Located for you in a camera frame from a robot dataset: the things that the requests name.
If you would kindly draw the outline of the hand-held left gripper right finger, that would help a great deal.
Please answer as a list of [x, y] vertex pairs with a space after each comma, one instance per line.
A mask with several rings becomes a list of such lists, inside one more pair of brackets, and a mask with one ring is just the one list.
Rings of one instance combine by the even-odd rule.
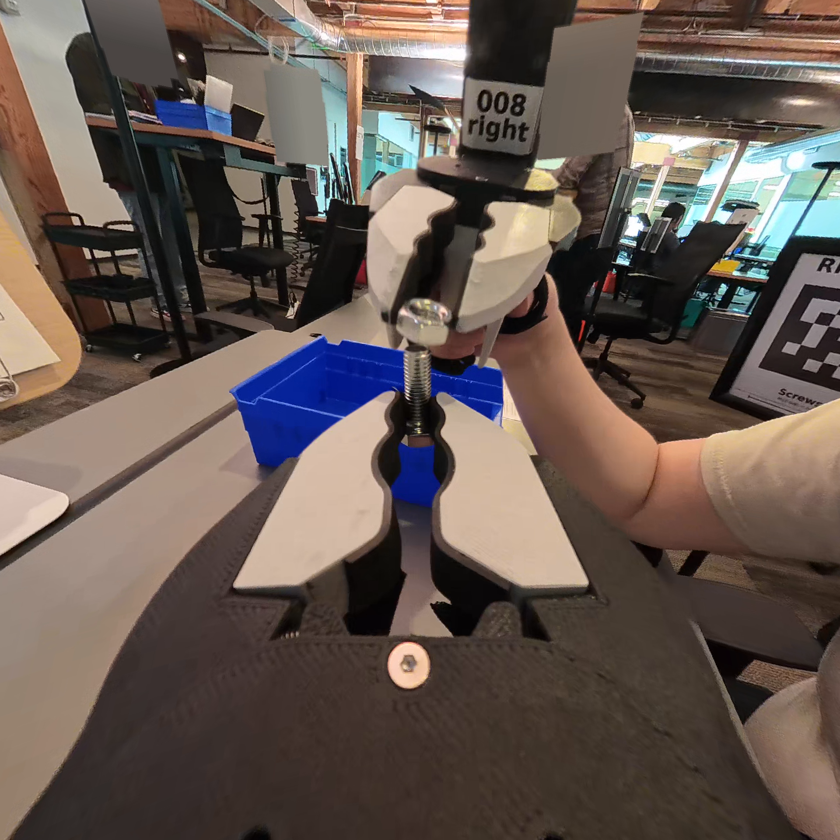
[[515, 600], [584, 593], [589, 578], [525, 447], [451, 395], [436, 405], [436, 545]]

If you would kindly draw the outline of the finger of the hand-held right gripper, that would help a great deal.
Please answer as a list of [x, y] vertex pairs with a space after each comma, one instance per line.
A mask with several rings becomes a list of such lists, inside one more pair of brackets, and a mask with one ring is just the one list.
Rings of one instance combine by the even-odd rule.
[[472, 333], [503, 319], [538, 285], [552, 255], [551, 221], [550, 206], [486, 206], [458, 305], [458, 333]]
[[427, 184], [374, 184], [367, 229], [366, 273], [390, 346], [403, 305], [431, 298], [455, 234], [455, 196]]

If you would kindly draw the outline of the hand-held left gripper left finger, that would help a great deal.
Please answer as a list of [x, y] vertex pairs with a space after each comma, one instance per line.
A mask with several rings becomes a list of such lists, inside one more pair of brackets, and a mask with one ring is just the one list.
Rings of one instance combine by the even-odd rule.
[[301, 454], [234, 580], [234, 591], [295, 601], [388, 601], [403, 586], [392, 486], [401, 472], [403, 394], [386, 392]]

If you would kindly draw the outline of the steel hex bolt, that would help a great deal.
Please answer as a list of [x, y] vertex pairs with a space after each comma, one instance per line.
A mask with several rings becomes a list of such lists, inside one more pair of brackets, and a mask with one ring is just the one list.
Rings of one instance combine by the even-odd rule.
[[406, 341], [403, 354], [403, 397], [406, 422], [428, 422], [432, 401], [432, 349], [448, 339], [451, 311], [442, 303], [414, 298], [402, 305], [396, 330]]

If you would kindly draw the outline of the blue plastic bin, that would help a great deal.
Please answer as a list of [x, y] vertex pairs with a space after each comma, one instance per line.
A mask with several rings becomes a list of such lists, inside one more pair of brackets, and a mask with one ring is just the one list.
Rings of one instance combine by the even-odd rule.
[[[232, 389], [257, 463], [278, 467], [299, 457], [319, 435], [376, 396], [403, 390], [400, 350], [320, 337]], [[501, 425], [503, 380], [498, 369], [471, 365], [449, 375], [433, 370], [432, 392], [447, 393]], [[400, 445], [396, 499], [430, 508], [439, 489], [431, 448]]]

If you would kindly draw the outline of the person's right forearm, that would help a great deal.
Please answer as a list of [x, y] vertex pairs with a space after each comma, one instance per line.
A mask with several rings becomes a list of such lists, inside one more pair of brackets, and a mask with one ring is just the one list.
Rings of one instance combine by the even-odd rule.
[[728, 536], [701, 477], [701, 440], [656, 442], [601, 391], [576, 350], [503, 374], [537, 452], [630, 539], [714, 550]]

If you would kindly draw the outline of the person's right hand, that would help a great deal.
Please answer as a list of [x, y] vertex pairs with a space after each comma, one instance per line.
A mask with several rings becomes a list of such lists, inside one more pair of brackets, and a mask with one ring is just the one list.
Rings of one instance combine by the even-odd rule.
[[446, 342], [432, 348], [434, 359], [456, 362], [474, 358], [477, 363], [486, 346], [488, 358], [503, 371], [537, 363], [539, 359], [559, 359], [574, 355], [574, 345], [560, 311], [559, 296], [550, 274], [501, 321], [495, 337], [490, 325], [468, 332], [451, 331]]

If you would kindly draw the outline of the wooden pillar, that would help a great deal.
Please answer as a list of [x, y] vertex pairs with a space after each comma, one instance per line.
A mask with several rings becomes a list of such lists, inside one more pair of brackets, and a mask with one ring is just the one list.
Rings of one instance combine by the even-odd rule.
[[348, 167], [350, 185], [355, 200], [361, 198], [361, 157], [364, 143], [362, 104], [364, 87], [364, 56], [351, 53], [346, 59], [346, 111]]

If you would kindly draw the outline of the grey trash can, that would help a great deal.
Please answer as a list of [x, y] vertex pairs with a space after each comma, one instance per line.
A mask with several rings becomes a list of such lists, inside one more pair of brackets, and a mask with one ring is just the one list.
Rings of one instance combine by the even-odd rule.
[[708, 309], [698, 318], [689, 345], [697, 352], [729, 356], [741, 338], [749, 315], [726, 309]]

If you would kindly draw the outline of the wooden top desk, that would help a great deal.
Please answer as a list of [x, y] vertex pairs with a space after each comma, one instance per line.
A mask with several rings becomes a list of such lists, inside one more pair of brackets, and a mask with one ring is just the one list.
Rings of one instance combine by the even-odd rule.
[[[260, 235], [270, 228], [270, 245], [282, 249], [283, 231], [277, 190], [279, 178], [282, 175], [302, 176], [305, 174], [305, 166], [278, 165], [273, 149], [263, 144], [209, 131], [174, 129], [152, 122], [135, 122], [132, 118], [130, 120], [148, 180], [154, 213], [161, 227], [164, 250], [171, 261], [175, 294], [182, 310], [187, 337], [194, 356], [201, 358], [220, 349], [224, 343], [213, 335], [213, 327], [198, 325], [193, 319], [196, 313], [211, 310], [207, 309], [198, 270], [198, 264], [201, 263], [196, 252], [196, 213], [186, 190], [180, 156], [217, 161], [222, 164], [224, 171], [234, 168], [262, 174], [271, 212], [255, 215], [255, 218], [259, 224]], [[93, 139], [102, 139], [105, 136], [119, 138], [113, 116], [87, 115], [86, 122]], [[144, 257], [147, 266], [156, 269], [151, 246], [146, 251], [150, 251], [150, 254]], [[294, 255], [285, 251], [292, 256], [290, 266], [293, 266]], [[278, 301], [277, 283], [273, 276], [269, 276], [267, 282], [257, 280], [256, 288], [263, 301]]]

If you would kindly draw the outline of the blue storage bin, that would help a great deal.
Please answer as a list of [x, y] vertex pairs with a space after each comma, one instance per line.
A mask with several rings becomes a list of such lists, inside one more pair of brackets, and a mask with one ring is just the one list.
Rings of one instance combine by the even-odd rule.
[[226, 136], [233, 135], [230, 112], [189, 101], [161, 99], [154, 102], [154, 112], [161, 124], [168, 128], [202, 130]]

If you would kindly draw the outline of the person's torso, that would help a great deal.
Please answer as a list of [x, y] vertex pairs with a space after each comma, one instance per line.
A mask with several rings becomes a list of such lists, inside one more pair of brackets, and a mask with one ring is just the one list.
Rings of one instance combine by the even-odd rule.
[[[713, 435], [700, 467], [718, 516], [750, 554], [838, 564], [838, 402]], [[838, 634], [814, 677], [773, 695], [744, 727], [763, 780], [794, 828], [838, 839]]]

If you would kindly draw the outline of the black desk chair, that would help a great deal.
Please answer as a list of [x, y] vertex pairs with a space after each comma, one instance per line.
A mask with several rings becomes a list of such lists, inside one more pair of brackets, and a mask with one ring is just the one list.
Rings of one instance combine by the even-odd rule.
[[771, 697], [741, 679], [753, 662], [818, 670], [824, 646], [790, 607], [756, 591], [680, 574], [661, 549], [644, 552], [698, 627], [741, 722]]

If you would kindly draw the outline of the black stand pole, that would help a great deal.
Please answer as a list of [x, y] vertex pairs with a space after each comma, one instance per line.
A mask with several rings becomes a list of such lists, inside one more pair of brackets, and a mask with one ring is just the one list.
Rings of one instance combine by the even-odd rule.
[[174, 330], [175, 342], [179, 351], [179, 357], [177, 359], [158, 364], [150, 371], [150, 378], [153, 380], [194, 362], [196, 357], [193, 354], [190, 340], [187, 337], [186, 327], [182, 317], [182, 310], [180, 309], [180, 304], [175, 294], [175, 284], [172, 277], [172, 264], [165, 253], [161, 227], [159, 226], [158, 219], [154, 213], [148, 180], [146, 178], [139, 147], [131, 125], [129, 111], [125, 104], [122, 86], [118, 76], [111, 71], [108, 58], [106, 57], [102, 47], [88, 3], [82, 1], [81, 5], [86, 15], [91, 34], [91, 41], [98, 58], [101, 73], [107, 85], [108, 95], [112, 106], [112, 114], [115, 119], [123, 156], [129, 169], [131, 181], [138, 200], [138, 205], [140, 207], [140, 214], [143, 219], [143, 231], [145, 231], [149, 238], [154, 265], [159, 272], [166, 307], [171, 315], [171, 325]]

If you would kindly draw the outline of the black framed marker sign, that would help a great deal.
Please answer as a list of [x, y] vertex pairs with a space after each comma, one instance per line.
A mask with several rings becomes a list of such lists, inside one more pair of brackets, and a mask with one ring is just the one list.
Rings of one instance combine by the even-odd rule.
[[709, 398], [768, 420], [839, 397], [839, 239], [794, 236]]

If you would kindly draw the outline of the black utility cart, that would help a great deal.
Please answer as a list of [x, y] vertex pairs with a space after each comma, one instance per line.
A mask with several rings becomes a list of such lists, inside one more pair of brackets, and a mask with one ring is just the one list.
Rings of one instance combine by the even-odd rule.
[[[85, 352], [115, 351], [140, 362], [143, 357], [171, 346], [161, 314], [157, 315], [158, 327], [146, 327], [138, 323], [133, 309], [133, 304], [139, 301], [159, 301], [154, 281], [124, 273], [119, 263], [122, 252], [136, 251], [145, 256], [143, 236], [134, 222], [111, 221], [95, 226], [87, 224], [78, 213], [52, 212], [41, 217], [41, 226], [58, 262], [62, 284], [79, 318], [80, 341]], [[92, 274], [82, 276], [68, 269], [61, 248], [82, 250], [92, 263]], [[81, 309], [84, 301], [103, 303], [109, 322], [92, 328]]]

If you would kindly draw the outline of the white board stand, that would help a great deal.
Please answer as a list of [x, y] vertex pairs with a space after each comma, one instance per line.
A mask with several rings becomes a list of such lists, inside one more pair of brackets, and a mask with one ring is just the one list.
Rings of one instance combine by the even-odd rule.
[[69, 505], [64, 492], [1, 476], [1, 556], [47, 528]]

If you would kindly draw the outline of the wooden beam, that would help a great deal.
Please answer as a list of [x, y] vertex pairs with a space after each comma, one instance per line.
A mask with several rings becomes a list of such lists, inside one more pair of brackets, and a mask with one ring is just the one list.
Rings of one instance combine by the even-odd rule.
[[67, 202], [5, 33], [1, 34], [1, 149], [3, 182], [40, 274], [78, 329], [109, 326], [105, 301], [84, 297], [78, 311], [65, 288], [63, 269], [70, 270], [71, 278], [91, 274], [82, 249], [54, 248], [44, 233], [43, 216], [66, 212]]

